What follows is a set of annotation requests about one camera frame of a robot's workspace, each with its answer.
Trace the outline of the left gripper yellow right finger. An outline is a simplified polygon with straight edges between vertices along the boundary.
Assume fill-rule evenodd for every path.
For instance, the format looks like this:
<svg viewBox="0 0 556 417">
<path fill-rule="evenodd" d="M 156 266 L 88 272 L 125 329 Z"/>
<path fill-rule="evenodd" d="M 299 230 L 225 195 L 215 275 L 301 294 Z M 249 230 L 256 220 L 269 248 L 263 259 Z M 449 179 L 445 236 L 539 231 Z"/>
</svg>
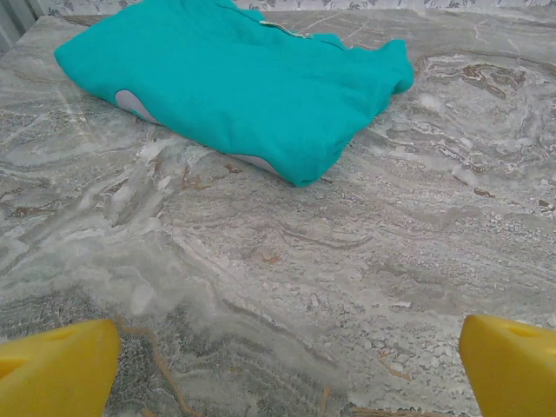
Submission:
<svg viewBox="0 0 556 417">
<path fill-rule="evenodd" d="M 464 320 L 459 352 L 482 415 L 555 415 L 553 330 L 472 314 Z"/>
</svg>

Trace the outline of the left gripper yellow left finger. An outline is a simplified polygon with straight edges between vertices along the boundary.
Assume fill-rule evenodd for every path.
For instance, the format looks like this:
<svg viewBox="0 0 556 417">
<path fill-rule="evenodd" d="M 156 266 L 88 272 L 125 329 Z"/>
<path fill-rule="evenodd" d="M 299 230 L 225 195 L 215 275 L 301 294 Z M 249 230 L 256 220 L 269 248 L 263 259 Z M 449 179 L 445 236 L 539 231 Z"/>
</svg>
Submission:
<svg viewBox="0 0 556 417">
<path fill-rule="evenodd" d="M 102 415 L 120 349 L 111 320 L 84 321 L 2 343 L 1 415 Z"/>
</svg>

